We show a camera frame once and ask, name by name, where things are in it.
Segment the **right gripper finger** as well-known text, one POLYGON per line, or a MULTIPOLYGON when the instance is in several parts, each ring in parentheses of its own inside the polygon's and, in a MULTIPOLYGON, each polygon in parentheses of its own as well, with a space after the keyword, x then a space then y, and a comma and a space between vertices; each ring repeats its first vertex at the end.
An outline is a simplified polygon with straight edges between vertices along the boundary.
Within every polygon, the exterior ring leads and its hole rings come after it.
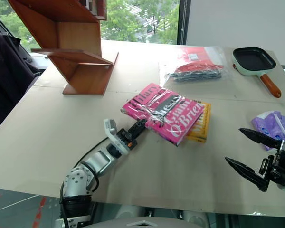
POLYGON ((252 168, 227 156, 225 160, 240 176, 255 184, 260 191, 267 191, 269 181, 257 175, 252 168))
POLYGON ((261 132, 258 132, 252 129, 239 128, 239 131, 242 132, 250 140, 256 143, 263 144, 269 148, 279 149, 282 144, 281 140, 276 140, 274 138, 269 137, 268 135, 264 133, 261 133, 261 132))

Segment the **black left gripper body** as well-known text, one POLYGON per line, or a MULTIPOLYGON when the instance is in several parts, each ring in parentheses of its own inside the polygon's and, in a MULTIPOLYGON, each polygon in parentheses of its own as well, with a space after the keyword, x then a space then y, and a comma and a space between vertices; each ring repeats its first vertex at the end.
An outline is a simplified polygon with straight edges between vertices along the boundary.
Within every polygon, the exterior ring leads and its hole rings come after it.
POLYGON ((127 146, 127 148, 134 148, 137 145, 136 138, 138 137, 139 127, 132 126, 128 131, 122 128, 119 131, 119 139, 127 146))

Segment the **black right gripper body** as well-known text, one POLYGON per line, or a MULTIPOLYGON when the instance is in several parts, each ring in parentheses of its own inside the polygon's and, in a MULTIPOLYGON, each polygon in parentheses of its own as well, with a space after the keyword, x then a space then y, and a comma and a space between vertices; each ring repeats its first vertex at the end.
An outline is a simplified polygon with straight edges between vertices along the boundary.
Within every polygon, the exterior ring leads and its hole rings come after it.
POLYGON ((264 158, 259 169, 259 174, 267 181, 285 186, 285 151, 277 150, 275 155, 264 158))

